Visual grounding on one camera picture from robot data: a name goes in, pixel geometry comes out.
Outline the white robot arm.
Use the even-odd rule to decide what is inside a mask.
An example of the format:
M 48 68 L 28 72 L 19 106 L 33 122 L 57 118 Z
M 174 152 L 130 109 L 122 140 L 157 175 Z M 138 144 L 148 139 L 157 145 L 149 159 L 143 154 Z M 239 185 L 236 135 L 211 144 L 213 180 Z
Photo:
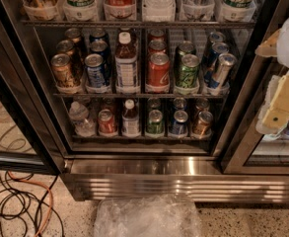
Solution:
M 262 57 L 275 57 L 289 69 L 289 18 L 255 50 Z M 278 133 L 289 121 L 289 71 L 284 76 L 272 76 L 258 114 L 255 129 L 261 134 Z

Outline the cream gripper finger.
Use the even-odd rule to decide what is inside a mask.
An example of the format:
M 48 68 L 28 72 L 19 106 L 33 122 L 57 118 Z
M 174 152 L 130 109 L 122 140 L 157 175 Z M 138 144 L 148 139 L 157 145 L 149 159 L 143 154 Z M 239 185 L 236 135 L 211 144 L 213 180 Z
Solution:
M 275 31 L 267 40 L 262 42 L 255 50 L 255 54 L 261 57 L 276 57 L 276 45 L 280 30 Z
M 261 134 L 275 134 L 289 121 L 289 71 L 284 76 L 273 75 L 268 83 L 255 129 Z

